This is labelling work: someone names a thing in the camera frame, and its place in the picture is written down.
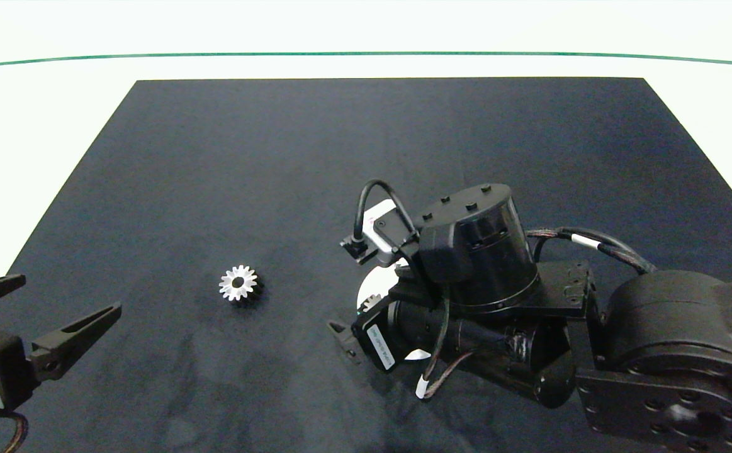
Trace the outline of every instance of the wire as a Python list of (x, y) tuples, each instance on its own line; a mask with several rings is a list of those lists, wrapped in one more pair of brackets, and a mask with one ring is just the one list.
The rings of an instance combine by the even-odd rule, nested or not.
[(645, 258), (642, 258), (642, 256), (639, 255), (639, 253), (635, 252), (635, 250), (632, 249), (628, 244), (624, 243), (618, 238), (602, 232), (596, 232), (596, 230), (591, 230), (589, 228), (581, 228), (575, 226), (560, 226), (558, 228), (537, 228), (533, 230), (528, 230), (527, 232), (525, 232), (525, 235), (527, 235), (527, 237), (529, 238), (536, 238), (536, 243), (533, 247), (532, 253), (532, 258), (536, 263), (539, 262), (539, 256), (541, 256), (544, 243), (547, 240), (551, 240), (551, 238), (559, 238), (560, 240), (573, 240), (574, 242), (579, 240), (579, 242), (582, 242), (584, 245), (587, 245), (587, 242), (585, 240), (589, 238), (590, 243), (592, 243), (593, 241), (595, 242), (593, 245), (595, 249), (598, 249), (599, 252), (602, 252), (605, 255), (609, 255), (612, 258), (633, 267), (639, 275), (655, 272), (657, 270), (657, 267), (654, 264), (652, 264)]
[(11, 441), (8, 442), (1, 453), (14, 453), (14, 451), (21, 447), (24, 439), (27, 438), (27, 432), (30, 429), (30, 424), (27, 422), (27, 418), (24, 415), (16, 412), (7, 413), (5, 418), (12, 418), (13, 421), (16, 422), (16, 430), (14, 431)]
[(430, 375), (436, 367), (438, 356), (441, 354), (441, 347), (444, 346), (444, 338), (447, 336), (447, 328), (449, 327), (449, 286), (444, 286), (442, 301), (444, 302), (444, 319), (441, 320), (441, 326), (438, 329), (438, 338), (436, 338), (436, 346), (430, 355), (430, 362), (421, 375), (424, 381), (430, 381)]
[(610, 245), (614, 245), (615, 247), (620, 247), (620, 249), (627, 250), (627, 252), (633, 253), (637, 255), (637, 252), (635, 252), (634, 249), (632, 249), (628, 244), (624, 243), (623, 241), (619, 240), (618, 238), (614, 236), (610, 236), (608, 234), (597, 232), (596, 230), (591, 230), (589, 228), (581, 228), (579, 226), (562, 226), (559, 228), (562, 232), (565, 233), (572, 233), (576, 235), (585, 236), (587, 238), (590, 238), (591, 240), (600, 241), (602, 243), (608, 243)]
[(30, 423), (27, 422), (27, 418), (24, 415), (16, 412), (5, 412), (0, 410), (0, 418), (10, 418), (14, 422), (16, 422), (16, 429), (14, 431), (14, 435), (11, 438), (11, 441), (9, 441), (8, 444), (5, 445), (5, 448), (3, 448), (3, 450), (1, 450), (0, 452), (14, 453), (16, 450), (18, 450), (19, 447), (21, 447), (24, 439), (27, 438), (27, 431), (29, 431), (30, 429)]
[(444, 372), (441, 373), (441, 376), (436, 379), (434, 383), (430, 384), (430, 387), (427, 389), (426, 392), (424, 392), (424, 399), (432, 398), (432, 396), (434, 396), (436, 391), (438, 390), (438, 387), (441, 387), (441, 385), (444, 384), (444, 381), (446, 381), (446, 379), (449, 378), (449, 375), (455, 371), (455, 368), (458, 367), (458, 364), (469, 358), (469, 356), (473, 355), (474, 353), (474, 350), (467, 350), (467, 352), (464, 352), (463, 354), (459, 355), (457, 359), (452, 361), (452, 363), (447, 366)]
[(394, 201), (394, 204), (397, 205), (397, 210), (400, 212), (400, 217), (402, 218), (403, 223), (408, 228), (409, 232), (417, 233), (417, 229), (415, 229), (414, 226), (414, 219), (411, 218), (411, 216), (408, 214), (408, 210), (405, 209), (404, 204), (402, 204), (402, 201), (400, 200), (400, 197), (398, 197), (397, 193), (394, 192), (394, 189), (389, 186), (388, 183), (386, 183), (383, 180), (373, 179), (366, 183), (365, 186), (363, 186), (363, 190), (360, 192), (360, 199), (358, 200), (358, 212), (357, 216), (354, 218), (354, 232), (352, 233), (352, 238), (355, 242), (362, 242), (363, 241), (363, 217), (366, 215), (366, 198), (368, 198), (369, 192), (371, 192), (371, 189), (374, 186), (380, 186), (385, 190), (386, 193), (388, 193), (389, 197), (391, 197), (391, 200)]

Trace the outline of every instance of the black cloth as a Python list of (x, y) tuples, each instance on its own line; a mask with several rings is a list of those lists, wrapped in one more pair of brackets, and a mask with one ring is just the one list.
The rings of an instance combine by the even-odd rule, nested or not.
[[(514, 189), (525, 227), (590, 227), (662, 269), (732, 281), (732, 192), (641, 79), (139, 81), (11, 272), (0, 328), (26, 340), (115, 301), (122, 318), (20, 408), (25, 451), (650, 452), (424, 363), (354, 372), (325, 322), (354, 320), (360, 269), (338, 247), (363, 183), (412, 214), (474, 184)], [(381, 199), (375, 189), (371, 204)], [(635, 276), (589, 258), (601, 300)], [(255, 309), (220, 276), (262, 276)], [(0, 447), (11, 427), (0, 425)]]

